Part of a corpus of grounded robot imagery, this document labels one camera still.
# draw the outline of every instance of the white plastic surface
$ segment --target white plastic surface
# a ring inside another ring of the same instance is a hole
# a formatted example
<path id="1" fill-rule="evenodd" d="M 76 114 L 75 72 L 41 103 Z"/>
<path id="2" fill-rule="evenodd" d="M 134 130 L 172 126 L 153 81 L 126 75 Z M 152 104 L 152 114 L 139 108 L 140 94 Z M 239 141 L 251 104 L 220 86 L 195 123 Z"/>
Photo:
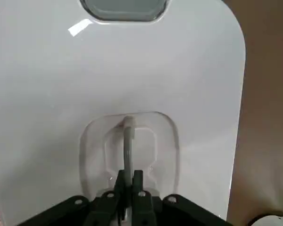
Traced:
<path id="1" fill-rule="evenodd" d="M 80 141 L 107 115 L 158 112 L 179 137 L 177 192 L 226 218 L 245 63 L 217 0 L 105 23 L 78 0 L 0 0 L 0 216 L 13 226 L 83 194 Z"/>
<path id="2" fill-rule="evenodd" d="M 178 134 L 173 122 L 158 112 L 132 114 L 133 170 L 143 170 L 144 188 L 162 197 L 177 192 L 179 179 Z M 118 171 L 124 168 L 123 126 L 125 115 L 111 115 L 92 121 L 80 145 L 80 179 L 83 194 L 94 199 L 98 191 L 113 188 Z"/>

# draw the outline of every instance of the bolt head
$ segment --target bolt head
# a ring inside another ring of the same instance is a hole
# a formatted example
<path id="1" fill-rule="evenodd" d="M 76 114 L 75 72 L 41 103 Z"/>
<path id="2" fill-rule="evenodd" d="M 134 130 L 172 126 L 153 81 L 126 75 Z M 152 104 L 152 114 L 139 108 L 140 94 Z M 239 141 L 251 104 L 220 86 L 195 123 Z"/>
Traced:
<path id="1" fill-rule="evenodd" d="M 168 201 L 171 202 L 171 203 L 176 203 L 177 202 L 177 200 L 176 200 L 176 198 L 174 196 L 168 197 Z"/>
<path id="2" fill-rule="evenodd" d="M 139 197 L 145 197 L 146 193 L 144 191 L 141 191 L 141 192 L 138 193 L 138 196 Z"/>
<path id="3" fill-rule="evenodd" d="M 108 193 L 108 194 L 107 194 L 107 197 L 108 197 L 108 198 L 112 198 L 112 197 L 114 197 L 114 194 L 113 194 L 113 193 Z"/>

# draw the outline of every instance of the white device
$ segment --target white device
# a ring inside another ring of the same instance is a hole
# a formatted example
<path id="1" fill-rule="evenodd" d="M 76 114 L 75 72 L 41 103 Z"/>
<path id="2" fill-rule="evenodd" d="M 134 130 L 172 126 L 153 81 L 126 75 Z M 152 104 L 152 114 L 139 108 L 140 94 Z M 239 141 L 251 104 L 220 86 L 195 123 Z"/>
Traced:
<path id="1" fill-rule="evenodd" d="M 3 225 L 109 187 L 126 115 L 147 186 L 226 219 L 245 64 L 234 15 L 220 0 L 167 0 L 132 21 L 85 7 L 0 0 Z"/>
<path id="2" fill-rule="evenodd" d="M 252 226 L 283 226 L 283 217 L 269 215 L 256 220 Z"/>

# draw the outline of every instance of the screw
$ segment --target screw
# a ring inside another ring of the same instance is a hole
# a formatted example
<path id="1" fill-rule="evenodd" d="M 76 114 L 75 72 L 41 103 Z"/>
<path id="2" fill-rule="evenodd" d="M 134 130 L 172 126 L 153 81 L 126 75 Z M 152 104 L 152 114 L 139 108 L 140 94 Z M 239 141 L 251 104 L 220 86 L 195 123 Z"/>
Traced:
<path id="1" fill-rule="evenodd" d="M 75 205 L 80 205 L 80 204 L 82 204 L 82 203 L 83 203 L 83 201 L 80 200 L 80 199 L 78 199 L 78 200 L 75 201 Z"/>
<path id="2" fill-rule="evenodd" d="M 168 201 L 171 202 L 171 203 L 176 203 L 177 202 L 176 198 L 173 197 L 173 196 L 168 197 Z"/>
<path id="3" fill-rule="evenodd" d="M 112 198 L 112 197 L 114 197 L 114 194 L 113 193 L 109 193 L 109 194 L 107 194 L 107 197 L 108 198 Z"/>
<path id="4" fill-rule="evenodd" d="M 144 191 L 141 191 L 141 192 L 138 193 L 138 196 L 139 197 L 145 197 L 146 193 Z"/>

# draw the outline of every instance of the white plastic panel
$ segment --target white plastic panel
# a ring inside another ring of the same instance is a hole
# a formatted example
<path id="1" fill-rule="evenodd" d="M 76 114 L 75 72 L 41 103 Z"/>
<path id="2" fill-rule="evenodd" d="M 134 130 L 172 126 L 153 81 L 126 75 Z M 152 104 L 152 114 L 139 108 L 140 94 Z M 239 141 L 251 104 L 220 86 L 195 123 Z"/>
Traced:
<path id="1" fill-rule="evenodd" d="M 226 218 L 245 46 L 216 0 L 104 23 L 76 0 L 0 0 L 0 216 L 82 194 L 80 140 L 104 116 L 159 112 L 179 137 L 177 192 Z"/>

